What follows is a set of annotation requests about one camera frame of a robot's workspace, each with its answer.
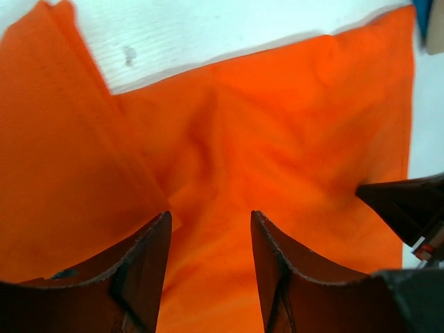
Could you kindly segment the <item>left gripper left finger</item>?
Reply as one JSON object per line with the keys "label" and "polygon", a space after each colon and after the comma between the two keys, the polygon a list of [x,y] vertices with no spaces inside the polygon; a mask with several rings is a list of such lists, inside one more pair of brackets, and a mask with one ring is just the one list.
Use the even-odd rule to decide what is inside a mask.
{"label": "left gripper left finger", "polygon": [[154,332],[171,243],[163,212],[49,279],[1,283],[2,332]]}

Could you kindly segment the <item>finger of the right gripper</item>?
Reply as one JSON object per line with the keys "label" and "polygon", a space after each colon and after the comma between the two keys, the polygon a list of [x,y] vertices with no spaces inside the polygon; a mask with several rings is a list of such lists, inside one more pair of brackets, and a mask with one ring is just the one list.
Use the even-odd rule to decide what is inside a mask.
{"label": "finger of the right gripper", "polygon": [[356,195],[407,245],[443,220],[443,174],[357,187]]}

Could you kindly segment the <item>orange t shirt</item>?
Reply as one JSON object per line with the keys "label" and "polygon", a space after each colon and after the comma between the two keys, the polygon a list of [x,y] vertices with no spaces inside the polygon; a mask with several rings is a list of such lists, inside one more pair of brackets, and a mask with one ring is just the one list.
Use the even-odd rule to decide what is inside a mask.
{"label": "orange t shirt", "polygon": [[109,93],[68,1],[1,38],[1,279],[173,215],[160,332],[260,332],[250,213],[364,273],[402,242],[356,196],[407,176],[416,13]]}

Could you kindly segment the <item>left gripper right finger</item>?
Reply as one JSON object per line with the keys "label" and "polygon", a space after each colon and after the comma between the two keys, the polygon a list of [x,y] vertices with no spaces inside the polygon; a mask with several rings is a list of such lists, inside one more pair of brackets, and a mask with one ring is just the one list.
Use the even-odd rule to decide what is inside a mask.
{"label": "left gripper right finger", "polygon": [[259,211],[250,218],[265,332],[408,332],[388,281],[313,252]]}

